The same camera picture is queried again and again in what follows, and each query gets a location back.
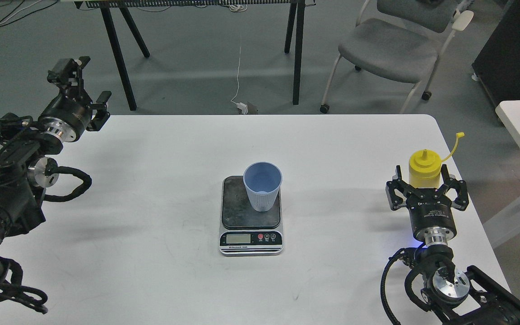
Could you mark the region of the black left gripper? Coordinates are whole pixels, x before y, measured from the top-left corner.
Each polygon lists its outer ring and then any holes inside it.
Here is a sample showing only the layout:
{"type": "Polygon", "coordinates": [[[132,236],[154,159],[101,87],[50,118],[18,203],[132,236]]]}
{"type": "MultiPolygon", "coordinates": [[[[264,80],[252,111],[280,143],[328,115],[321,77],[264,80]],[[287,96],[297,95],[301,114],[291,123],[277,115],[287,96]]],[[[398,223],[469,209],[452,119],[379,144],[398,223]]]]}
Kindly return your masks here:
{"type": "Polygon", "coordinates": [[[79,102],[91,102],[84,90],[83,68],[91,61],[89,56],[60,59],[48,70],[47,81],[55,84],[64,97],[52,99],[38,117],[44,130],[58,136],[62,142],[75,142],[85,130],[99,131],[110,117],[107,110],[111,91],[103,91],[88,107],[79,102]]]}

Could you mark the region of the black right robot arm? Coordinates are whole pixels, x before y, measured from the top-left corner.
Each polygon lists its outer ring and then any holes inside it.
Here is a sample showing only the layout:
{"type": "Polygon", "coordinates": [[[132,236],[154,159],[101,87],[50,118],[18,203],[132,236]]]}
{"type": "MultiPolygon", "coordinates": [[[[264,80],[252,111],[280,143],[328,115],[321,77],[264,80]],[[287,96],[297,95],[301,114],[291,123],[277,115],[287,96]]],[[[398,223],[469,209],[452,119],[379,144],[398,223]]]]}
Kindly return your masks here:
{"type": "Polygon", "coordinates": [[[403,181],[399,166],[386,183],[390,208],[406,208],[413,237],[419,247],[399,249],[389,258],[381,276],[380,297],[390,322],[399,321],[386,296],[386,279],[391,266],[402,261],[410,268],[404,289],[411,302],[433,312],[444,325],[520,325],[520,300],[474,265],[461,271],[453,263],[448,241],[457,230],[452,209],[466,210],[468,187],[440,169],[439,188],[416,188],[403,181]]]}

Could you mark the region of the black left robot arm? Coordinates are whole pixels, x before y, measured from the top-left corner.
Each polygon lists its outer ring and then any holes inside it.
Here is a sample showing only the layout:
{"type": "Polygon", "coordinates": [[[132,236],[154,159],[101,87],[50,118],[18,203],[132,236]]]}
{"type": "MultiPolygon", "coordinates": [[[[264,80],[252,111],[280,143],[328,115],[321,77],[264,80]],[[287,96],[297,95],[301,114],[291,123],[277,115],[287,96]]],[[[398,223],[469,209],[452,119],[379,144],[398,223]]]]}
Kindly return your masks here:
{"type": "MultiPolygon", "coordinates": [[[[110,117],[103,91],[93,101],[84,88],[83,70],[90,58],[63,58],[49,71],[47,81],[58,95],[42,114],[0,118],[0,245],[7,237],[27,234],[45,222],[42,204],[66,202],[83,194],[92,179],[80,169],[59,166],[52,158],[66,142],[85,131],[99,131],[110,117]]],[[[0,256],[0,302],[14,301],[47,313],[47,295],[22,284],[19,263],[0,256]]]]}

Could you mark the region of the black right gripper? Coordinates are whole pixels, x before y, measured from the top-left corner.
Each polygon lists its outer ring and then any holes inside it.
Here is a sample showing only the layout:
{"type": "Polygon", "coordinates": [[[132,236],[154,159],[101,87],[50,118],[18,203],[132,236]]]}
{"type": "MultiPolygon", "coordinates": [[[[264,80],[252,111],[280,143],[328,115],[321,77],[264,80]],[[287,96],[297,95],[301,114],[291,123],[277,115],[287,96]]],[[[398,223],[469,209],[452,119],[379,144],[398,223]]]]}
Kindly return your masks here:
{"type": "Polygon", "coordinates": [[[450,175],[446,164],[442,164],[440,172],[442,185],[439,189],[414,188],[403,181],[400,165],[396,165],[395,175],[386,183],[385,191],[390,209],[408,209],[413,237],[419,242],[425,242],[425,236],[434,232],[446,241],[454,238],[457,230],[451,207],[465,211],[470,204],[467,183],[450,175]],[[446,196],[450,189],[456,191],[454,201],[446,196]]]}

